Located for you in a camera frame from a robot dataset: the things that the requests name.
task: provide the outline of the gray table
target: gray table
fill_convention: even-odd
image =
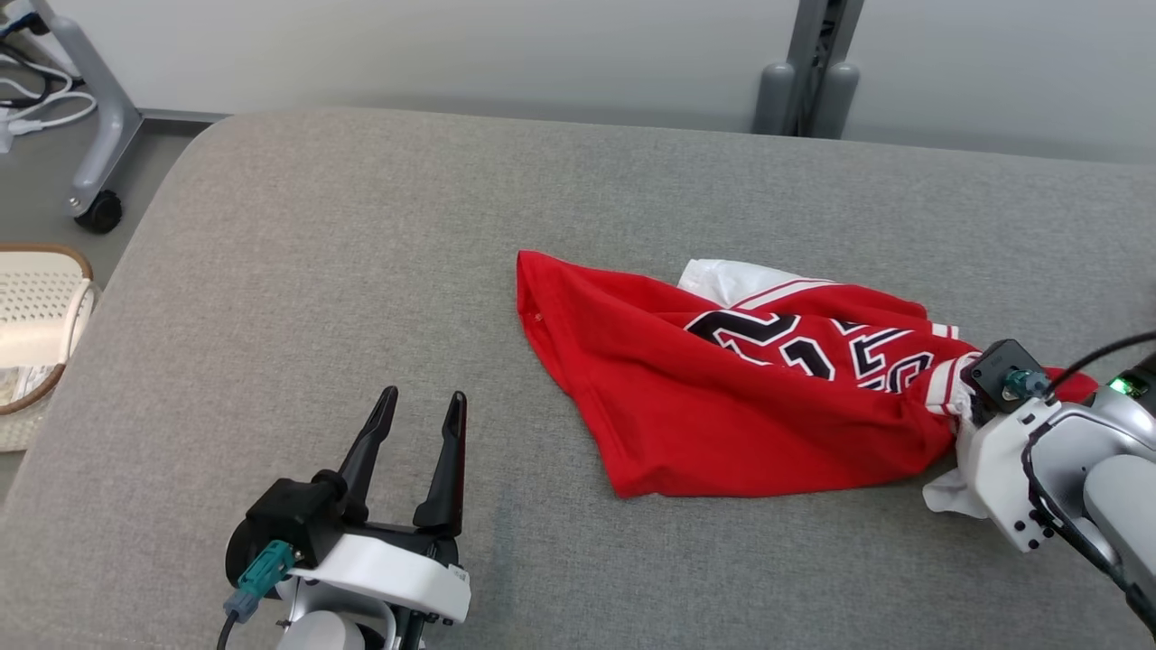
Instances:
[[[620,501],[513,309],[520,248],[674,281],[692,257],[854,281],[1064,364],[1151,327],[1156,173],[942,150],[371,110],[231,118],[175,165],[0,527],[0,645],[206,648],[225,541],[401,386],[376,519],[470,399],[443,648],[1144,648],[1059,542],[1023,556],[922,480]],[[1105,362],[1105,377],[1131,359]],[[271,648],[266,604],[231,648]]]

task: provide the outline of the black wheel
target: black wheel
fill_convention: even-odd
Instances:
[[[84,230],[104,235],[120,223],[124,210],[120,207],[120,198],[111,190],[101,190],[92,205],[88,206],[84,214],[76,217],[76,223]]]

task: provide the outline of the red fabric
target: red fabric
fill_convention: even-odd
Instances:
[[[865,287],[830,285],[724,310],[650,278],[531,251],[518,256],[518,313],[623,498],[770,496],[917,474],[954,442],[953,418],[932,411],[946,413],[938,405],[949,365],[954,381],[956,360],[976,352],[934,335],[921,305]],[[759,344],[726,327],[716,333],[703,318],[793,326]],[[892,338],[857,367],[852,342],[879,334]],[[825,359],[807,353],[816,348]],[[792,350],[813,362],[790,364]],[[889,387],[888,374],[904,360]],[[808,376],[816,370],[829,377]],[[1095,387],[1077,379],[1067,394]]]

